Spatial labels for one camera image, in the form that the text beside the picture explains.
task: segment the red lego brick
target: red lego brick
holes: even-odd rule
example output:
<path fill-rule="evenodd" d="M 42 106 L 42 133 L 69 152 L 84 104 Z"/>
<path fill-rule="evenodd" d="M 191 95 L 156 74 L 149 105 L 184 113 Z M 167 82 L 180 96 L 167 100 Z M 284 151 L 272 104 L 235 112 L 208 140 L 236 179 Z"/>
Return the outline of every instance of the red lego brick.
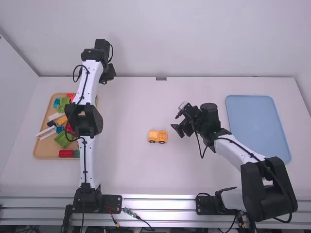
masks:
<path fill-rule="evenodd" d="M 71 102 L 73 102 L 73 99 L 74 99 L 75 96 L 76 96 L 76 94 L 73 93 L 72 96 L 71 96 L 71 98 L 70 98 Z"/>
<path fill-rule="evenodd" d="M 74 132 L 73 132 L 72 127 L 70 126 L 70 124 L 68 124 L 68 126 L 67 126 L 67 132 L 72 134 L 72 135 L 74 135 Z"/>
<path fill-rule="evenodd" d="M 58 157 L 60 158 L 72 158 L 74 150 L 60 150 Z"/>
<path fill-rule="evenodd" d="M 76 96 L 76 93 L 68 93 L 66 97 L 70 97 L 71 102 L 73 101 L 74 97 Z"/>

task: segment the green lego brick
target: green lego brick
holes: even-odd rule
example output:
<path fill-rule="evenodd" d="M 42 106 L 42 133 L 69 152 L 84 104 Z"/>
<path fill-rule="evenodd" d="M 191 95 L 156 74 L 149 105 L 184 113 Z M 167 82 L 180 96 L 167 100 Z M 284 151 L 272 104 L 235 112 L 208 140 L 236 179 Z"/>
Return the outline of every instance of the green lego brick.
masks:
<path fill-rule="evenodd" d="M 75 150 L 73 153 L 73 157 L 74 158 L 80 158 L 80 151 L 79 150 Z"/>
<path fill-rule="evenodd" d="M 67 133 L 67 136 L 69 140 L 74 139 L 72 134 Z M 57 142 L 62 148 L 66 148 L 71 143 L 66 139 L 65 131 L 62 131 L 56 138 L 54 138 L 54 141 Z"/>
<path fill-rule="evenodd" d="M 59 113 L 63 113 L 65 111 L 65 105 L 64 104 L 60 104 L 58 107 L 57 107 L 57 111 Z"/>
<path fill-rule="evenodd" d="M 61 103 L 61 104 L 70 104 L 70 97 L 63 97 L 63 98 L 60 100 L 60 103 Z"/>

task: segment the building block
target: building block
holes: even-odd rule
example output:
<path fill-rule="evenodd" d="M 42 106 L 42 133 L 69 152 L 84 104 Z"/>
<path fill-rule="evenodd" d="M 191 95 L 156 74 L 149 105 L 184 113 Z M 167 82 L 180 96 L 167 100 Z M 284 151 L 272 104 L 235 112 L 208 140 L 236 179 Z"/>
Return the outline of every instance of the building block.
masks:
<path fill-rule="evenodd" d="M 67 117 L 66 116 L 62 116 L 61 118 L 59 118 L 56 123 L 57 125 L 61 126 L 62 124 L 66 123 L 67 121 Z"/>
<path fill-rule="evenodd" d="M 58 157 L 60 158 L 72 158 L 73 150 L 60 150 L 58 153 Z"/>
<path fill-rule="evenodd" d="M 79 150 L 75 150 L 73 153 L 73 157 L 74 158 L 80 158 L 80 151 Z"/>
<path fill-rule="evenodd" d="M 60 103 L 61 104 L 71 104 L 70 102 L 70 97 L 63 97 L 61 100 L 60 100 Z"/>
<path fill-rule="evenodd" d="M 42 140 L 48 136 L 51 136 L 53 133 L 56 133 L 56 127 L 54 125 L 52 127 L 47 128 L 46 130 L 37 133 L 35 136 L 40 140 Z"/>
<path fill-rule="evenodd" d="M 53 125 L 56 126 L 56 123 L 55 123 L 53 120 L 51 120 L 51 121 L 49 121 L 49 122 L 47 123 L 47 125 L 48 125 L 49 127 L 52 127 Z"/>
<path fill-rule="evenodd" d="M 62 117 L 62 116 L 64 116 L 64 115 L 65 115 L 65 113 L 59 113 L 59 112 L 57 112 L 57 113 L 54 113 L 54 114 L 48 116 L 48 119 L 49 119 L 49 121 L 51 121 L 51 120 L 58 119 L 58 118 L 60 118 L 60 117 Z"/>
<path fill-rule="evenodd" d="M 71 102 L 73 102 L 74 97 L 76 96 L 76 93 L 68 93 L 67 97 L 70 98 Z"/>
<path fill-rule="evenodd" d="M 67 133 L 67 136 L 69 140 L 74 139 L 74 136 L 72 134 Z M 66 148 L 71 143 L 66 139 L 65 131 L 62 131 L 58 136 L 56 136 L 56 138 L 54 138 L 54 141 L 57 142 L 62 148 Z"/>
<path fill-rule="evenodd" d="M 63 113 L 63 112 L 65 111 L 65 105 L 64 105 L 64 104 L 58 105 L 57 111 L 58 111 L 59 113 Z"/>
<path fill-rule="evenodd" d="M 57 106 L 60 104 L 60 98 L 56 98 L 53 104 L 54 108 L 57 108 Z"/>
<path fill-rule="evenodd" d="M 71 102 L 73 102 L 73 99 L 75 98 L 76 93 L 73 93 L 72 96 L 70 97 Z"/>
<path fill-rule="evenodd" d="M 70 124 L 68 124 L 68 126 L 67 126 L 67 132 L 70 133 L 70 134 L 74 134 L 74 132 L 73 132 L 72 127 L 70 126 Z"/>
<path fill-rule="evenodd" d="M 56 127 L 56 133 L 60 133 L 64 130 L 64 126 L 57 126 Z"/>

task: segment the white table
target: white table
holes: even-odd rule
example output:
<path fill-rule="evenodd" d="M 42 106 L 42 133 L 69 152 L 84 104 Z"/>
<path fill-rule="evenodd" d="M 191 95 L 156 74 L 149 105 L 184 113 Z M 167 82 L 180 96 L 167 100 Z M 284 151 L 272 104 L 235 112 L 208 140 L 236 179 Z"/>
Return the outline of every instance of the white table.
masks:
<path fill-rule="evenodd" d="M 2 193 L 73 196 L 79 161 L 38 160 L 33 157 L 33 148 L 51 95 L 76 89 L 70 77 L 39 79 L 1 176 Z M 311 163 L 311 118 L 294 78 L 168 77 L 167 81 L 156 81 L 155 77 L 117 77 L 100 85 L 98 110 L 104 118 L 104 130 L 99 135 L 97 166 L 102 192 L 137 197 L 196 195 L 241 186 L 239 172 L 228 161 L 210 150 L 201 160 L 196 138 L 181 139 L 170 127 L 181 121 L 174 117 L 179 104 L 187 100 L 198 106 L 217 104 L 222 127 L 230 130 L 225 107 L 228 95 L 268 95 L 274 99 L 292 155 L 286 168 L 298 199 L 306 203 L 301 206 L 311 211 L 311 183 L 306 182 Z M 167 130 L 168 143 L 148 143 L 150 129 Z"/>

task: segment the toy car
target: toy car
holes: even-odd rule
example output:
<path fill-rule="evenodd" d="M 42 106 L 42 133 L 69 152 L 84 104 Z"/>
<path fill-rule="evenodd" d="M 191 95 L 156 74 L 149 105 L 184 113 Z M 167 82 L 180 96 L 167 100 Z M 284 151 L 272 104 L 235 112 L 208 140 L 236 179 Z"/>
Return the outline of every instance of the toy car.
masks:
<path fill-rule="evenodd" d="M 148 133 L 148 142 L 155 143 L 159 142 L 164 144 L 167 142 L 167 132 L 165 130 L 157 131 L 157 130 L 150 130 Z"/>

